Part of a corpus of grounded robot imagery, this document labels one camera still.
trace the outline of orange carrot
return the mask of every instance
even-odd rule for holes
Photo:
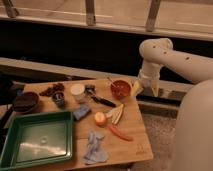
[[[108,128],[114,135],[118,136],[119,138],[126,140],[126,141],[133,141],[132,137],[129,137],[129,136],[125,135],[124,133],[122,133],[121,131],[119,131],[116,126],[108,125]]]

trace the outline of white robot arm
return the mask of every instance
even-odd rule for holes
[[[149,86],[157,91],[162,66],[196,84],[180,105],[170,171],[212,171],[213,59],[174,51],[169,39],[146,40],[139,50],[144,61],[137,89]]]
[[[195,84],[213,78],[212,58],[175,51],[170,39],[145,40],[139,51],[144,58],[139,72],[141,86],[151,87],[154,95],[157,95],[160,69],[163,66]]]

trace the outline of white container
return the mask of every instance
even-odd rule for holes
[[[85,97],[85,85],[84,84],[73,84],[70,88],[72,96],[75,98],[76,102],[83,103]]]

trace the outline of apple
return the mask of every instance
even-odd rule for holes
[[[94,115],[95,124],[104,127],[107,124],[107,117],[103,112],[97,112]]]

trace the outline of green plastic tray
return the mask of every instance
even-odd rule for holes
[[[12,121],[0,158],[0,170],[69,160],[73,156],[70,111],[30,114]]]

